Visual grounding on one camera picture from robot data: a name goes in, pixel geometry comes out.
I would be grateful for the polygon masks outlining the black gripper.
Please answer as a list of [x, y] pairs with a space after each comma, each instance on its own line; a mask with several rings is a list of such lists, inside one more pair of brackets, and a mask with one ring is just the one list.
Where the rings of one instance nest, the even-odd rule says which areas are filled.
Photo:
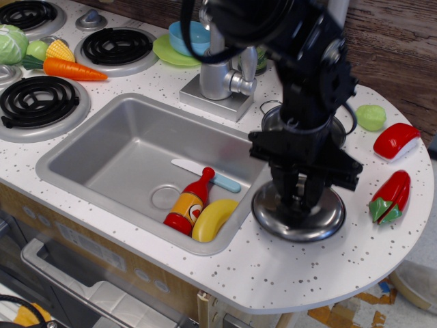
[[249, 133], [250, 155], [268, 162], [281, 201], [300, 200], [299, 175], [305, 175], [305, 205], [316, 206], [325, 187], [354, 191], [363, 166], [337, 146], [331, 135], [333, 120], [312, 130], [283, 127], [279, 131]]

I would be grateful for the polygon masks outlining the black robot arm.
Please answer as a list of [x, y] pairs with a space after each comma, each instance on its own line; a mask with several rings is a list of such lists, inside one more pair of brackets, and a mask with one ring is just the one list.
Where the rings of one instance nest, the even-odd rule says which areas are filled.
[[251, 156], [267, 161], [281, 201], [314, 207], [323, 190], [354, 190], [362, 167], [331, 139], [333, 118], [355, 94], [342, 27], [315, 1], [209, 1], [207, 13], [228, 47], [204, 55], [217, 64], [262, 46], [283, 86], [281, 128], [249, 134]]

